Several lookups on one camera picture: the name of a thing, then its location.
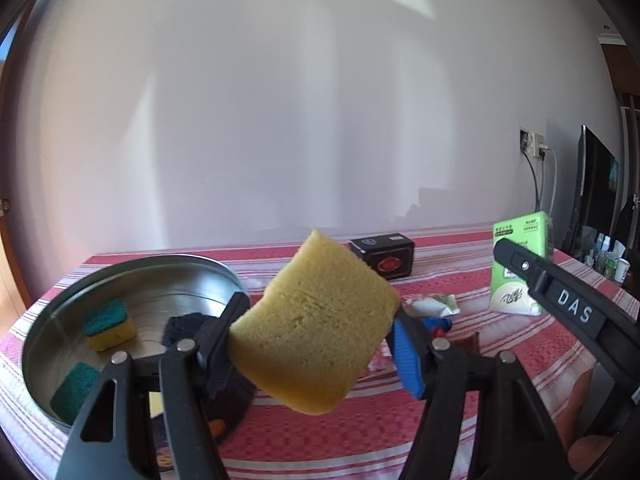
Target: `green tissue package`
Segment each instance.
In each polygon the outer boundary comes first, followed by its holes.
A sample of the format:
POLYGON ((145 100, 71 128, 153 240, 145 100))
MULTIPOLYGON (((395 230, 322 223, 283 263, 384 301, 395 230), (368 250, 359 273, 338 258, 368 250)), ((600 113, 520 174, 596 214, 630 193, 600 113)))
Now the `green tissue package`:
MULTIPOLYGON (((502 238, 516 242, 538 256, 553 259, 553 226, 545 212, 494 224, 494 245, 502 238)), ((489 309, 507 314, 539 316, 542 307, 530 297, 528 288, 524 280, 494 261, 489 309)))

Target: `metal bowl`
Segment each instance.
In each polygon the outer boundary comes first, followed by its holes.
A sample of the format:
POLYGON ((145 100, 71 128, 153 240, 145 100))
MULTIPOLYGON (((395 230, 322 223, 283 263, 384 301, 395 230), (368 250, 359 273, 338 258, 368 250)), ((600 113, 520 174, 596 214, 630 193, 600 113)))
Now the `metal bowl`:
POLYGON ((64 290, 34 321, 22 352, 27 390, 51 420, 68 430, 49 401, 77 362, 102 370, 117 350, 134 358, 161 354, 162 332, 171 316, 219 316, 237 291, 246 289, 227 266, 186 254, 149 256, 98 270, 64 290), (136 337, 95 352, 81 334, 82 316, 116 298, 127 307, 136 337))

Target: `red and white striped tablecloth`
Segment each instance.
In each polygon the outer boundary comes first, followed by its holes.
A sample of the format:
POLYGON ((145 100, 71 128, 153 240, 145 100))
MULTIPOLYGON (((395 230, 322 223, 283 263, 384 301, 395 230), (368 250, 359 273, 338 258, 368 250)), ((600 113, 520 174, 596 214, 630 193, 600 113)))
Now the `red and white striped tablecloth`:
MULTIPOLYGON (((510 316, 487 309, 492 257, 491 226, 406 233, 416 242, 414 272, 397 280, 405 297, 455 294, 462 313, 451 338, 480 333, 482 354, 510 348, 532 377, 555 418, 567 405, 575 380, 593 357, 549 315, 510 316)), ((229 264, 252 300, 296 252, 298 244, 190 250, 229 264)), ((0 341, 0 426, 39 479, 51 480, 66 436, 34 405, 20 371, 20 353, 31 323, 43 307, 73 282, 105 266, 141 254, 94 256, 38 300, 0 341)), ((639 302, 583 264, 556 252, 555 261, 615 301, 632 316, 639 302)), ((422 413, 422 402, 404 391, 390 359, 378 355, 364 377, 333 412, 306 416, 259 392, 236 433, 220 453, 231 478, 395 480, 422 413)), ((468 396, 453 479, 465 477, 476 426, 474 396, 468 396)))

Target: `metal bolt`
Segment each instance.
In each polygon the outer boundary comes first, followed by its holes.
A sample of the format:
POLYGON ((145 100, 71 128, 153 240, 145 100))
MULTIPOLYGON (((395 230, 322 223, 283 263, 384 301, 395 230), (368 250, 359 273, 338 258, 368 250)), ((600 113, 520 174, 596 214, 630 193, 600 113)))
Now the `metal bolt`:
POLYGON ((508 350, 500 352, 500 361, 502 361, 506 365, 512 365, 516 362, 516 356, 513 355, 508 350))
POLYGON ((196 348, 196 342, 193 339, 180 339, 177 348, 180 352, 190 352, 196 348))
POLYGON ((115 365, 121 365, 124 361, 127 360, 127 353, 122 350, 116 352, 111 356, 111 362, 115 365))
POLYGON ((444 339, 443 337, 437 337, 431 342, 434 350, 439 350, 444 352, 445 350, 449 350, 451 348, 451 343, 448 339, 444 339))

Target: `black tv screen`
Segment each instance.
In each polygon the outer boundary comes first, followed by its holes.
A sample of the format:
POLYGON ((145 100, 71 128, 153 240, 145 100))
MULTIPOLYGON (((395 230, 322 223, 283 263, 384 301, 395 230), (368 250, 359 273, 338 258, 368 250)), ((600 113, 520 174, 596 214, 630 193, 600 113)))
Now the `black tv screen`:
POLYGON ((609 235, 618 193, 618 162, 593 132, 582 126, 578 172, 569 231, 562 250, 571 254, 583 226, 609 235))

